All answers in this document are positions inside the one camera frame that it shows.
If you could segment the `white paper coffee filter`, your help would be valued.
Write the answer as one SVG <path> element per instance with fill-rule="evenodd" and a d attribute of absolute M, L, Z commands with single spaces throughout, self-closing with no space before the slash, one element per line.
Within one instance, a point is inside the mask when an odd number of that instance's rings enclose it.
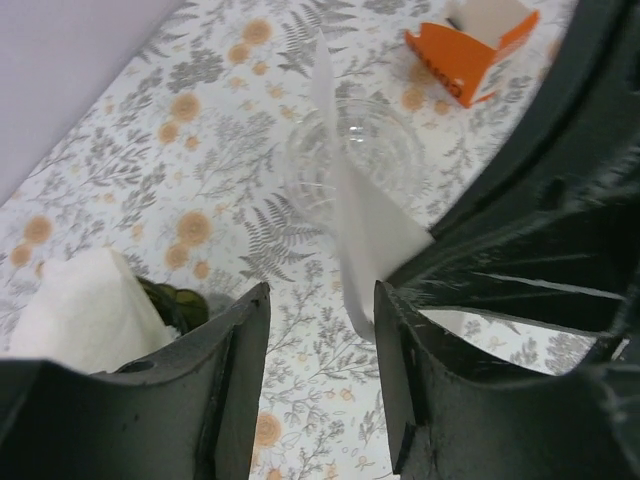
<path fill-rule="evenodd" d="M 5 359 L 46 359 L 114 372 L 170 344 L 166 326 L 124 257 L 111 248 L 52 259 L 10 334 Z"/>

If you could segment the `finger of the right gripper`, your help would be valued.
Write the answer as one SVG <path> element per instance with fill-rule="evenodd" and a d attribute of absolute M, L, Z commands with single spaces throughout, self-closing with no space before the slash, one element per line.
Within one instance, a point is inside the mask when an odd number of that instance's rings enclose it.
<path fill-rule="evenodd" d="M 430 229 L 438 239 L 457 224 L 480 213 L 526 176 L 596 95 L 619 94 L 639 117 L 639 3 L 580 1 L 555 60 L 515 129 L 479 177 Z"/>
<path fill-rule="evenodd" d="M 387 281 L 413 306 L 591 335 L 639 327 L 639 192 L 466 191 Z"/>

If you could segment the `clear glass cup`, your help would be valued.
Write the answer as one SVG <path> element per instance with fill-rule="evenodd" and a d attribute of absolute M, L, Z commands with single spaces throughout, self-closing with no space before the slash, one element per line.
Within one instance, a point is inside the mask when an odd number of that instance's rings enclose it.
<path fill-rule="evenodd" d="M 370 99 L 337 102 L 340 153 L 404 210 L 422 189 L 424 149 L 410 125 L 389 106 Z M 286 143 L 284 191 L 307 222 L 333 229 L 335 182 L 329 131 L 319 110 L 304 117 Z"/>

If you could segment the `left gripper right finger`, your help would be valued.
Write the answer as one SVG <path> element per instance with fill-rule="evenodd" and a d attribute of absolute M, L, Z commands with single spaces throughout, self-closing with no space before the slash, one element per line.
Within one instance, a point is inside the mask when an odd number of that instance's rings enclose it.
<path fill-rule="evenodd" d="M 403 479 L 635 479 L 639 369 L 544 375 L 480 350 L 375 287 L 392 469 Z"/>

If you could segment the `orange coffee filter box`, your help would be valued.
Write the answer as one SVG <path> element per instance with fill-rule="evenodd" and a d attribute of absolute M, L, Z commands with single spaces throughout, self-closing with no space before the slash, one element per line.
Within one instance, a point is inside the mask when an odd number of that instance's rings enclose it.
<path fill-rule="evenodd" d="M 520 1 L 449 1 L 435 20 L 423 22 L 405 42 L 463 107 L 493 96 L 540 13 Z"/>

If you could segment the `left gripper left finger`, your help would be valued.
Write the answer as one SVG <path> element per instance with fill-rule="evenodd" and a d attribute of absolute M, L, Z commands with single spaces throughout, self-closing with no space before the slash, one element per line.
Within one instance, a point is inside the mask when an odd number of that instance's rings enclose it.
<path fill-rule="evenodd" d="M 226 311 L 113 373 L 1 364 L 5 479 L 245 479 L 270 329 L 258 283 Z"/>

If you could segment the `green glass coffee dripper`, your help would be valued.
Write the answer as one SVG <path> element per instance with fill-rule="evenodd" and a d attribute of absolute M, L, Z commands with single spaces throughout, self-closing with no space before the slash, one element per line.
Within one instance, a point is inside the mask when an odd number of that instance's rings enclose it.
<path fill-rule="evenodd" d="M 143 277 L 137 277 L 137 281 L 164 324 L 173 327 L 179 334 L 187 334 L 209 320 L 209 307 L 199 293 L 154 283 Z"/>

